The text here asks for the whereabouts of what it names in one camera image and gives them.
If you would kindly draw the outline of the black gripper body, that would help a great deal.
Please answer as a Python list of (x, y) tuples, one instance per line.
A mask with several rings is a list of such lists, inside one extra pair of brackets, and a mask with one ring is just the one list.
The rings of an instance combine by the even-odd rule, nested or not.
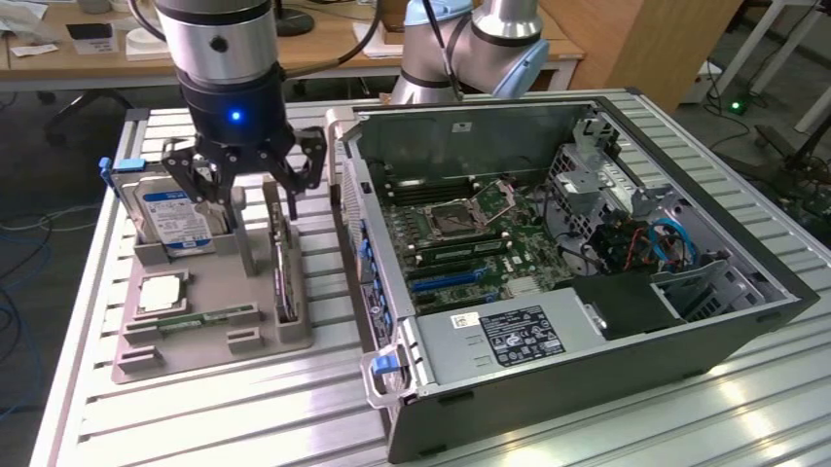
[(260, 152), (278, 158), (290, 150), (281, 69), (236, 84), (200, 82), (176, 72), (194, 126), (196, 153), (237, 171), (261, 171)]

